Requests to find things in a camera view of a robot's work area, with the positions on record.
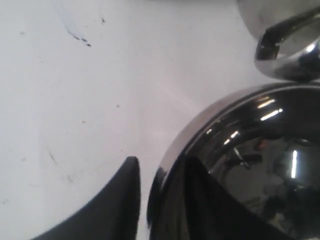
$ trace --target curved metal edge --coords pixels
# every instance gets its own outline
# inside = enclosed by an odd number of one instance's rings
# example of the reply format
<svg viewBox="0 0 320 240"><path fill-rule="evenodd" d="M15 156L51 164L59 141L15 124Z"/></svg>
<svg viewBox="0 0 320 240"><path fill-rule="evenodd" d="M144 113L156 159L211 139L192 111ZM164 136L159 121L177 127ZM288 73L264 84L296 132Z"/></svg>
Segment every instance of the curved metal edge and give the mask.
<svg viewBox="0 0 320 240"><path fill-rule="evenodd" d="M158 210L161 209L162 199L166 195L166 183L169 183L171 175L174 175L175 165L181 164L179 159L184 159L183 153L187 152L193 143L211 128L211 125L215 121L235 108L251 101L253 98L274 92L275 90L282 91L295 88L320 88L320 84L274 83L251 87L222 98L194 118L172 142L160 163L149 194L147 206L147 224L149 229L152 227L154 219L157 218Z"/></svg>
<svg viewBox="0 0 320 240"><path fill-rule="evenodd" d="M255 66L271 78L308 82L320 78L320 37L301 51L277 59L280 46L287 37L320 19L320 7L282 21L261 36Z"/></svg>
<svg viewBox="0 0 320 240"><path fill-rule="evenodd" d="M257 91L263 91L264 89L271 88L274 85L278 86L279 83L243 89L216 101L203 110L198 116L196 116L179 133L179 135L171 143L167 152L164 154L152 183L148 199L146 219L149 228L152 225L153 218L157 215L159 205L161 204L163 188L168 176L170 175L169 173L172 172L174 164L179 162L177 159L181 153L186 148L190 147L191 143L194 142L194 139L196 139L197 136L200 136L200 133L203 132L204 128L208 126L213 117L223 114L223 112L228 111L228 109L230 111L232 106L237 105L237 102L246 96L249 96Z"/></svg>

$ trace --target white surface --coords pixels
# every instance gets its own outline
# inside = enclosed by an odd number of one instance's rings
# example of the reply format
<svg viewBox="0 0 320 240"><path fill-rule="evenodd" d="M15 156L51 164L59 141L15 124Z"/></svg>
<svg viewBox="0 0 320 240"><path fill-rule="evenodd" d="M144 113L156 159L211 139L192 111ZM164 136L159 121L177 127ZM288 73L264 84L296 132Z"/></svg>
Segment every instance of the white surface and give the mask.
<svg viewBox="0 0 320 240"><path fill-rule="evenodd" d="M132 155L146 239L149 189L179 131L217 99L274 82L255 69L233 0L0 3L0 239L60 223Z"/></svg>

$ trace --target polished steel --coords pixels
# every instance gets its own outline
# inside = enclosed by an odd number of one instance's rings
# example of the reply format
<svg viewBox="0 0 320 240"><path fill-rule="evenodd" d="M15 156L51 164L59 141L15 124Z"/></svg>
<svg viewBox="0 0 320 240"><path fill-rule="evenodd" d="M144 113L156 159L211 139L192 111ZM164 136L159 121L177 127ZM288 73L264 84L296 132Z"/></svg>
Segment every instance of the polished steel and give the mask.
<svg viewBox="0 0 320 240"><path fill-rule="evenodd" d="M320 20L320 7L282 21L261 36L255 65L264 75L276 79L306 82L320 78L320 35L295 54L278 57L280 44L299 29Z"/></svg>
<svg viewBox="0 0 320 240"><path fill-rule="evenodd" d="M268 28L296 15L320 7L320 0L238 0L242 19L258 40ZM320 36L320 22L301 28L283 42L280 53L292 55Z"/></svg>
<svg viewBox="0 0 320 240"><path fill-rule="evenodd" d="M165 154L147 221L150 240L320 239L320 84L209 106Z"/></svg>

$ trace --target black object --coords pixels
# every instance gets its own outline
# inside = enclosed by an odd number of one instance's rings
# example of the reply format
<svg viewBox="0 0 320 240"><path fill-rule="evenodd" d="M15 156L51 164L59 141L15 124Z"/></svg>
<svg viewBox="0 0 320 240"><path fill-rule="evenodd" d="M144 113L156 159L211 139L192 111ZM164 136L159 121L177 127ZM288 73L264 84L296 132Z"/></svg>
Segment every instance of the black object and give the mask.
<svg viewBox="0 0 320 240"><path fill-rule="evenodd" d="M184 190L191 240L292 240L228 194L196 157L185 160Z"/></svg>
<svg viewBox="0 0 320 240"><path fill-rule="evenodd" d="M93 200L33 240L134 240L140 200L139 161L128 157Z"/></svg>

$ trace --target metal handle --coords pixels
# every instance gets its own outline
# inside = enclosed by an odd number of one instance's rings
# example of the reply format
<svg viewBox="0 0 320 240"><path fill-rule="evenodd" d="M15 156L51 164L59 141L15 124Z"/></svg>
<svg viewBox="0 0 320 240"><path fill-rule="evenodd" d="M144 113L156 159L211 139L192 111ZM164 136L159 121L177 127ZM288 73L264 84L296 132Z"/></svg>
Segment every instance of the metal handle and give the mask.
<svg viewBox="0 0 320 240"><path fill-rule="evenodd" d="M301 51L277 58L280 44L287 37L317 20L320 20L320 7L268 28L262 34L255 53L258 70L271 78L296 82L320 79L320 36Z"/></svg>

